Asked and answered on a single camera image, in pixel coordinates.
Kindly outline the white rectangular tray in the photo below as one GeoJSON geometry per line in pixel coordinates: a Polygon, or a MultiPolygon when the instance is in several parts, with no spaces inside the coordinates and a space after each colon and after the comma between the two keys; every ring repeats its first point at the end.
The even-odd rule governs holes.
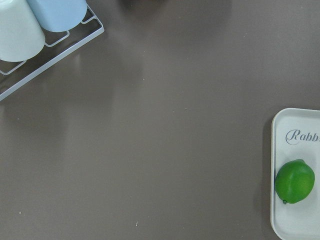
{"type": "Polygon", "coordinates": [[[320,238],[320,112],[302,108],[279,111],[271,124],[270,223],[282,240],[320,238]],[[302,159],[315,174],[307,198],[284,204],[275,192],[275,179],[285,163],[302,159]]]}

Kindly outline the light blue cup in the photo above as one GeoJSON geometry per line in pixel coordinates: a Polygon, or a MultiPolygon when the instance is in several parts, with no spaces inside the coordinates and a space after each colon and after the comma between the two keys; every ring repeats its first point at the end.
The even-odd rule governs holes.
{"type": "Polygon", "coordinates": [[[87,13],[85,0],[29,0],[27,3],[40,26],[50,32],[76,27],[87,13]]]}

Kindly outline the green lime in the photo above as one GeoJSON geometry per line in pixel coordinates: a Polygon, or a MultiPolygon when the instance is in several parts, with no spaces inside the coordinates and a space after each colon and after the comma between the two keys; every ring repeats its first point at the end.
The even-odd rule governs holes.
{"type": "Polygon", "coordinates": [[[313,190],[315,173],[303,159],[286,162],[278,171],[274,190],[284,205],[296,204],[313,190]]]}

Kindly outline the pale mint white cup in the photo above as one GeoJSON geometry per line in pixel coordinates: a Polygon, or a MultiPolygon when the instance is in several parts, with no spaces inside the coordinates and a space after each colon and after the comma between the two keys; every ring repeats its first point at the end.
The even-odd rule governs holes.
{"type": "Polygon", "coordinates": [[[22,62],[36,56],[45,45],[45,35],[25,0],[0,2],[0,59],[22,62]]]}

